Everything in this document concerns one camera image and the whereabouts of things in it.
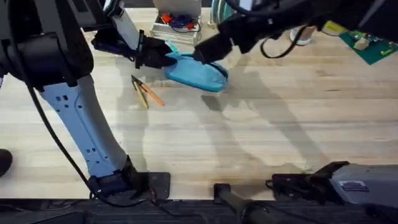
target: yellow pencil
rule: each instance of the yellow pencil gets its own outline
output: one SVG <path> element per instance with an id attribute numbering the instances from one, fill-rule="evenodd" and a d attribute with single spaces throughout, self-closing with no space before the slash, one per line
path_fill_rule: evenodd
<path id="1" fill-rule="evenodd" d="M 137 93 L 138 93 L 138 95 L 139 95 L 139 98 L 140 98 L 141 101 L 142 101 L 142 104 L 145 106 L 145 108 L 148 109 L 149 107 L 148 107 L 147 101 L 145 100 L 144 94 L 142 94 L 142 91 L 141 91 L 141 89 L 139 88 L 139 85 L 137 84 L 137 82 L 133 82 L 133 84 L 134 84 L 134 86 L 136 87 Z"/>

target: wire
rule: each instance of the wire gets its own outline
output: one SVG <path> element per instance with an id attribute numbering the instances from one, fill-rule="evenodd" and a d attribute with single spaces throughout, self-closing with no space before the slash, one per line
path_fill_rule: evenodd
<path id="1" fill-rule="evenodd" d="M 290 8 L 295 7 L 298 4 L 301 4 L 302 1 L 295 1 L 294 3 L 292 3 L 289 7 L 285 7 L 285 8 L 280 8 L 279 7 L 279 3 L 277 3 L 278 8 L 273 10 L 273 11 L 250 11 L 247 9 L 242 8 L 241 6 L 239 6 L 236 2 L 234 2 L 234 0 L 225 0 L 225 2 L 232 8 L 234 9 L 236 12 L 248 16 L 248 17 L 270 17 L 270 16 L 274 16 L 278 13 L 281 13 L 283 11 L 286 11 Z"/>
<path id="2" fill-rule="evenodd" d="M 187 218 L 187 217 L 200 217 L 201 219 L 203 219 L 203 221 L 205 222 L 205 224 L 209 224 L 209 221 L 206 217 L 206 215 L 201 214 L 201 213 L 188 213 L 188 214 L 175 214 L 175 213 L 171 213 L 170 211 L 168 211 L 167 209 L 165 209 L 163 206 L 161 206 L 160 203 L 157 202 L 153 202 L 150 201 L 151 204 L 153 204 L 157 209 L 159 209 L 160 211 L 170 215 L 171 217 L 174 218 Z"/>
<path id="3" fill-rule="evenodd" d="M 270 190 L 273 189 L 273 187 L 272 187 L 272 180 L 266 180 L 266 187 L 267 187 L 268 189 L 270 189 Z"/>
<path id="4" fill-rule="evenodd" d="M 16 206 L 13 206 L 13 205 L 0 204 L 0 207 L 12 208 L 14 210 L 17 210 L 18 212 L 34 212 L 33 210 L 20 208 L 20 207 L 16 207 Z"/>
<path id="5" fill-rule="evenodd" d="M 267 202 L 263 202 L 263 201 L 261 201 L 261 202 L 252 201 L 252 202 L 249 202 L 249 203 L 245 204 L 244 208 L 242 209 L 242 213 L 243 213 L 244 215 L 241 216 L 241 219 L 243 220 L 244 218 L 246 218 L 246 217 L 249 215 L 249 213 L 246 213 L 246 211 L 247 211 L 249 208 L 255 207 L 255 206 L 261 207 L 261 208 L 265 209 L 267 212 L 269 212 L 269 209 L 268 209 L 268 208 L 272 208 L 272 209 L 275 210 L 275 211 L 278 211 L 278 212 L 280 212 L 280 213 L 283 213 L 283 214 L 288 215 L 288 216 L 291 216 L 291 217 L 295 217 L 295 218 L 304 220 L 304 221 L 306 221 L 306 222 L 312 222 L 312 223 L 316 223 L 316 224 L 328 224 L 328 223 L 326 223 L 326 222 L 321 222 L 321 221 L 318 221 L 318 220 L 314 220 L 314 219 L 309 218 L 309 217 L 306 217 L 306 216 L 304 216 L 304 215 L 299 215 L 299 214 L 296 214 L 296 213 L 288 212 L 288 211 L 286 211 L 286 210 L 284 210 L 284 209 L 278 208 L 278 207 L 276 207 L 276 206 L 273 206 L 273 205 L 271 205 L 271 204 L 269 204 L 269 203 L 267 203 Z"/>
<path id="6" fill-rule="evenodd" d="M 269 39 L 266 38 L 260 45 L 260 51 L 261 54 L 266 57 L 266 58 L 270 58 L 270 59 L 275 59 L 275 58 L 282 58 L 285 57 L 286 55 L 288 55 L 289 53 L 291 53 L 291 51 L 294 49 L 294 47 L 296 46 L 297 42 L 300 40 L 301 35 L 303 34 L 305 28 L 307 28 L 308 26 L 303 26 L 300 28 L 300 30 L 297 32 L 293 42 L 291 43 L 291 45 L 289 46 L 289 48 L 287 50 L 285 50 L 285 52 L 281 53 L 278 56 L 269 56 L 266 51 L 264 50 L 264 44 L 267 42 L 267 40 Z"/>
<path id="7" fill-rule="evenodd" d="M 205 224 L 209 224 L 209 220 L 208 220 L 207 216 L 202 213 L 187 213 L 187 214 L 171 213 L 166 208 L 161 206 L 161 204 L 157 201 L 157 194 L 156 194 L 156 191 L 154 190 L 153 186 L 149 186 L 149 190 L 150 190 L 150 195 L 151 195 L 151 200 L 150 200 L 151 204 L 153 204 L 153 206 L 155 206 L 160 211 L 162 211 L 174 218 L 200 217 L 201 219 L 203 219 Z"/>
<path id="8" fill-rule="evenodd" d="M 192 19 L 192 21 L 195 21 L 196 22 L 196 24 L 198 24 L 198 30 L 188 30 L 188 31 L 179 31 L 179 30 L 176 30 L 175 28 L 178 28 L 178 27 L 174 27 L 174 26 L 170 26 L 175 32 L 178 32 L 178 33 L 181 33 L 181 34 L 186 34 L 186 33 L 190 33 L 190 32 L 200 32 L 201 31 L 201 25 L 200 25 L 200 23 L 196 20 L 196 19 Z"/>
<path id="9" fill-rule="evenodd" d="M 100 200 L 101 202 L 110 205 L 112 207 L 118 207 L 118 208 L 126 208 L 126 207 L 133 207 L 135 205 L 137 205 L 137 202 L 132 203 L 130 205 L 118 205 L 115 203 L 112 203 L 108 200 L 106 200 L 105 198 L 103 198 L 102 196 L 98 195 L 89 185 L 87 178 L 85 177 L 84 173 L 81 171 L 81 169 L 79 168 L 79 166 L 76 164 L 76 162 L 73 160 L 73 158 L 69 155 L 68 151 L 65 149 L 65 147 L 63 146 L 62 142 L 59 140 L 57 134 L 55 133 L 55 131 L 53 130 L 53 128 L 51 127 L 51 124 L 49 122 L 49 120 L 47 119 L 44 110 L 39 102 L 39 99 L 37 98 L 36 92 L 33 88 L 33 84 L 32 84 L 32 80 L 30 80 L 29 76 L 27 75 L 27 68 L 25 67 L 25 63 L 24 63 L 24 59 L 22 58 L 22 54 L 19 52 L 18 46 L 17 46 L 17 42 L 16 42 L 16 38 L 15 38 L 15 32 L 14 29 L 12 27 L 12 2 L 13 0 L 8 0 L 7 1 L 7 18 L 8 18 L 8 23 L 9 23 L 9 28 L 10 28 L 10 43 L 11 43 L 11 47 L 14 51 L 14 54 L 16 56 L 16 63 L 17 63 L 17 67 L 19 68 L 19 73 L 22 75 L 22 79 L 26 84 L 26 87 L 29 91 L 30 96 L 32 97 L 33 103 L 37 109 L 37 112 L 39 112 L 40 117 L 42 118 L 42 121 L 45 125 L 45 127 L 47 128 L 47 130 L 49 131 L 51 137 L 53 138 L 53 140 L 55 141 L 55 143 L 57 144 L 57 146 L 60 148 L 61 152 L 63 153 L 63 155 L 68 159 L 69 163 L 73 166 L 73 168 L 76 170 L 76 172 L 78 173 L 78 175 L 80 176 L 80 178 L 82 179 L 82 181 L 85 183 L 85 185 L 87 186 L 87 188 L 90 190 L 90 192 L 96 197 L 98 198 L 98 200 Z"/>

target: blue pencil case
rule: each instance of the blue pencil case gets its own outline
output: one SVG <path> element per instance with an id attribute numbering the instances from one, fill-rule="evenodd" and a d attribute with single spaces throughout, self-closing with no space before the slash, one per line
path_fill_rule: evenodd
<path id="1" fill-rule="evenodd" d="M 172 52 L 166 56 L 177 59 L 175 65 L 164 67 L 166 78 L 201 90 L 221 91 L 228 83 L 228 71 L 217 63 L 202 64 L 191 54 Z"/>

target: wooden tabletop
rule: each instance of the wooden tabletop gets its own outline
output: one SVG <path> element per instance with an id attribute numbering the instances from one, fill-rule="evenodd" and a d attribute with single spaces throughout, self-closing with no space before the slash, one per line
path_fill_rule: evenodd
<path id="1" fill-rule="evenodd" d="M 146 31 L 155 18 L 153 9 L 129 13 Z M 215 33 L 203 25 L 204 39 Z M 289 44 L 284 35 L 266 47 L 276 55 Z M 221 93 L 166 80 L 161 70 L 136 70 L 122 57 L 95 50 L 93 55 L 97 96 L 115 138 L 139 171 L 171 173 L 170 198 L 211 198 L 214 183 L 228 182 L 244 197 L 271 199 L 264 181 L 273 173 L 314 172 L 331 161 L 398 163 L 397 54 L 369 66 L 338 37 L 322 33 L 277 60 L 264 58 L 258 46 L 246 55 L 234 49 L 220 62 L 229 70 Z M 165 106 L 149 98 L 144 109 L 131 74 Z M 41 102 L 86 172 L 61 120 Z M 12 76 L 0 91 L 0 118 L 0 147 L 14 155 L 11 170 L 0 178 L 1 198 L 88 197 L 24 84 Z"/>

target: gray robot arm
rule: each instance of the gray robot arm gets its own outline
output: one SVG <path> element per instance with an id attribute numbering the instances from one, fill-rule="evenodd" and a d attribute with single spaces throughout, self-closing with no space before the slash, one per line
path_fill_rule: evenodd
<path id="1" fill-rule="evenodd" d="M 121 1 L 109 1 L 104 7 L 97 0 L 73 0 L 73 4 L 33 0 L 26 1 L 24 10 L 17 4 L 7 9 L 0 1 L 0 72 L 35 88 L 58 113 L 85 158 L 92 192 L 107 197 L 131 190 L 139 195 L 150 186 L 156 189 L 156 180 L 161 180 L 162 189 L 156 192 L 159 199 L 166 199 L 170 174 L 137 172 L 115 140 L 95 95 L 90 75 L 93 56 L 80 28 L 109 26 L 109 18 L 113 22 L 107 29 L 117 30 L 129 47 L 137 46 L 130 49 L 136 55 L 145 51 L 139 49 L 145 36 L 136 30 Z M 16 43 L 22 59 L 10 42 Z"/>

